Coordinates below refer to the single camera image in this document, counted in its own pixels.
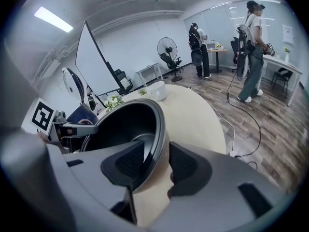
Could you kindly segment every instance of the person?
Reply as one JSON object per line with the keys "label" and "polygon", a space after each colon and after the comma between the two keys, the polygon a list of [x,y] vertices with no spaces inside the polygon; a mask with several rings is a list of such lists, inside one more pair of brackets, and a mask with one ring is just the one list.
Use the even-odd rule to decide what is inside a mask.
{"label": "person", "polygon": [[262,73],[263,54],[269,54],[271,49],[262,41],[262,22],[260,16],[265,6],[255,1],[249,1],[247,2],[247,8],[246,26],[252,36],[254,50],[248,55],[250,73],[237,98],[240,101],[251,102],[252,97],[263,94],[262,90],[257,88],[257,84]]}
{"label": "person", "polygon": [[[190,30],[189,30],[189,36],[194,34],[198,39],[200,39],[202,46],[202,61],[203,61],[203,70],[204,70],[204,78],[209,79],[211,77],[211,74],[209,72],[209,59],[208,59],[208,53],[207,53],[207,47],[206,47],[206,40],[207,35],[205,34],[203,29],[199,29],[196,23],[192,23]],[[197,76],[202,77],[202,65],[197,66]]]}

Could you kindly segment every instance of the white sneaker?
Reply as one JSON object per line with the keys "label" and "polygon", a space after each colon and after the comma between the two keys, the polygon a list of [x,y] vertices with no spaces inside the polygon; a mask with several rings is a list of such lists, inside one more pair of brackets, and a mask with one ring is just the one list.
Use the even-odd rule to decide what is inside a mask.
{"label": "white sneaker", "polygon": [[246,102],[246,103],[250,103],[252,101],[251,99],[251,96],[249,96],[247,99],[245,99],[243,102]]}
{"label": "white sneaker", "polygon": [[205,76],[204,79],[209,79],[211,78],[211,74],[209,74],[209,76]]}
{"label": "white sneaker", "polygon": [[257,96],[261,96],[263,94],[263,91],[261,89],[259,89],[259,91],[257,92]]}

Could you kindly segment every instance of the wooden table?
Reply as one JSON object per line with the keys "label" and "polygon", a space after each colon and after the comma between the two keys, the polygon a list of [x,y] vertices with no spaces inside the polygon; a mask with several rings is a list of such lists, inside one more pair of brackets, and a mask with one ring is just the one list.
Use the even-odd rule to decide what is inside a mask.
{"label": "wooden table", "polygon": [[138,70],[138,71],[135,71],[136,73],[138,73],[140,75],[140,78],[141,78],[141,81],[144,83],[144,86],[147,87],[147,84],[146,84],[146,80],[145,78],[142,76],[142,72],[147,70],[147,69],[150,69],[150,68],[153,68],[154,69],[154,74],[156,76],[157,79],[159,79],[159,76],[161,77],[161,80],[163,81],[163,76],[162,76],[162,73],[161,73],[161,70],[160,70],[160,66],[158,63],[155,63],[155,64],[152,64],[152,65],[148,65],[146,68],[143,68],[141,70]]}
{"label": "wooden table", "polygon": [[292,71],[293,73],[295,73],[297,75],[296,77],[296,82],[295,82],[295,86],[293,89],[293,93],[292,96],[288,102],[288,106],[291,105],[293,98],[295,96],[297,87],[299,86],[299,82],[300,82],[300,76],[303,74],[295,65],[291,64],[291,63],[286,63],[284,60],[280,59],[280,58],[276,58],[276,57],[272,57],[270,55],[264,55],[263,56],[263,60],[266,61],[267,63],[271,63],[274,65],[277,65],[279,67],[283,67],[289,71]]}
{"label": "wooden table", "polygon": [[[177,85],[166,85],[168,96],[157,103],[161,106],[171,141],[185,143],[226,154],[225,138],[216,113],[197,93]],[[137,91],[123,97],[123,101],[151,97]],[[102,118],[105,110],[99,114]],[[167,191],[173,186],[171,167],[146,191],[133,194],[138,226],[148,227],[168,206]]]}
{"label": "wooden table", "polygon": [[219,52],[227,52],[227,49],[223,50],[207,50],[208,53],[216,53],[216,69],[210,69],[210,73],[221,73],[222,70],[219,70]]}

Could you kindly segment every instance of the black cap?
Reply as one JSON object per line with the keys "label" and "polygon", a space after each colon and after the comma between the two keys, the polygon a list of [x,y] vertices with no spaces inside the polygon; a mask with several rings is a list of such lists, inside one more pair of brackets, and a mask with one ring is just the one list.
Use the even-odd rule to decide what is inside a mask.
{"label": "black cap", "polygon": [[252,8],[255,5],[259,6],[262,10],[265,9],[264,5],[258,4],[256,1],[252,0],[252,1],[247,2],[247,8]]}

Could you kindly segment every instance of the ceiling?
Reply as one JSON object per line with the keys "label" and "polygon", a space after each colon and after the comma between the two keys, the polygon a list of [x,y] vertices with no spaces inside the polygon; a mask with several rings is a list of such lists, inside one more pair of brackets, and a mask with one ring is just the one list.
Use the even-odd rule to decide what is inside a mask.
{"label": "ceiling", "polygon": [[[84,20],[91,29],[117,18],[149,11],[183,11],[197,0],[27,0],[15,13],[5,47],[21,73],[32,83],[38,68],[53,49],[78,40]],[[66,33],[34,16],[45,7],[74,29]]]}

